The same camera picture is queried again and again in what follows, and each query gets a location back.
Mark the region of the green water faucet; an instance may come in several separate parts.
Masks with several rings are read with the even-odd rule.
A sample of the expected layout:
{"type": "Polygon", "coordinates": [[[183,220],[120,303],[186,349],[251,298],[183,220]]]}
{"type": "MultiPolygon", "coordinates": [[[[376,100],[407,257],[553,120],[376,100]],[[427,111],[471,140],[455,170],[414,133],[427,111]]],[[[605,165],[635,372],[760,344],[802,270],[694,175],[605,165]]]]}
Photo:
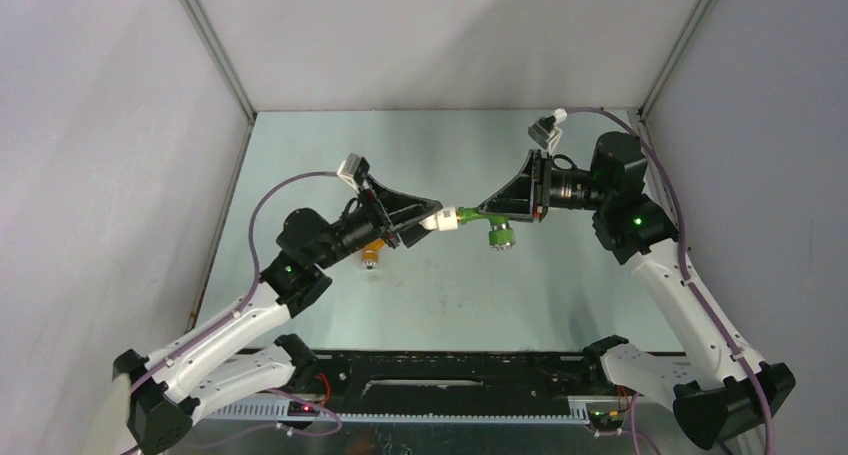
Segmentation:
{"type": "Polygon", "coordinates": [[[515,245],[515,234],[508,217],[484,214],[477,208],[468,207],[459,207],[456,213],[459,225],[486,221],[489,224],[488,244],[494,250],[508,250],[515,245]]]}

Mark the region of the white pipe elbow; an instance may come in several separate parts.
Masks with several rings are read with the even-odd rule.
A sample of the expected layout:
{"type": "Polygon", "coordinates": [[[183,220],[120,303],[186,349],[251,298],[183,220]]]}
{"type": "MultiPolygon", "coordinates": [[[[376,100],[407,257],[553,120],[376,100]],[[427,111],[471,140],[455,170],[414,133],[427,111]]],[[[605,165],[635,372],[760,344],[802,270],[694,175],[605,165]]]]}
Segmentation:
{"type": "Polygon", "coordinates": [[[459,228],[460,217],[456,206],[443,207],[419,222],[428,231],[454,231],[459,228]]]}

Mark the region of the orange water faucet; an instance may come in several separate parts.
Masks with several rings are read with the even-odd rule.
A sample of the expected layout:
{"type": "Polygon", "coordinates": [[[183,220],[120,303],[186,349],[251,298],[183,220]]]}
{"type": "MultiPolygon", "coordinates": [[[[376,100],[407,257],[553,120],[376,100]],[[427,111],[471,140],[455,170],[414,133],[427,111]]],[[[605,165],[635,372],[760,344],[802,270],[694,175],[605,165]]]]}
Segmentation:
{"type": "Polygon", "coordinates": [[[366,270],[373,270],[378,267],[379,252],[384,246],[385,242],[382,239],[377,239],[363,248],[361,261],[366,270]]]}

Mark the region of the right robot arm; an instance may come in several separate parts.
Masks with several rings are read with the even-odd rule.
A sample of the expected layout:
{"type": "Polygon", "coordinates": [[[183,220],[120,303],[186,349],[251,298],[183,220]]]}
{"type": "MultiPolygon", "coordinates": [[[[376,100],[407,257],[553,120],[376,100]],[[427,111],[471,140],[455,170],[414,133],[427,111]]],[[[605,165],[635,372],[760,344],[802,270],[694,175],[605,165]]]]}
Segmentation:
{"type": "Polygon", "coordinates": [[[490,242],[497,248],[512,244],[510,222],[539,222],[552,209],[589,211],[599,243],[646,287],[687,365],[610,336],[586,348],[585,386],[606,393],[618,385],[650,399],[704,450],[763,428],[764,449],[772,453],[773,418],[795,377],[787,365],[768,363],[720,308],[691,262],[682,231],[647,195],[647,166],[638,138],[621,132],[599,137],[585,170],[562,168],[557,156],[532,150],[521,171],[478,211],[495,220],[490,242]]]}

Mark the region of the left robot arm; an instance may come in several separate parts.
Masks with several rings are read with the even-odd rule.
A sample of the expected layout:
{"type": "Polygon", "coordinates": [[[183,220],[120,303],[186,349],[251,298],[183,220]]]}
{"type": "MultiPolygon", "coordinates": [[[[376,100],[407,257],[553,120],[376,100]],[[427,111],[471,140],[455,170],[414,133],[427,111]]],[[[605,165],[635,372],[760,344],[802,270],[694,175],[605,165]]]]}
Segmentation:
{"type": "Polygon", "coordinates": [[[330,287],[326,271],[376,240],[411,247],[430,233],[425,220],[441,202],[397,192],[370,175],[351,182],[354,209],[328,221],[308,207],[292,211],[277,237],[278,255],[262,267],[253,238],[247,292],[213,319],[149,354],[129,349],[113,376],[130,383],[126,426],[136,454],[161,454],[217,409],[267,389],[304,391],[316,378],[311,350],[284,335],[255,362],[231,356],[260,335],[300,315],[330,287]]]}

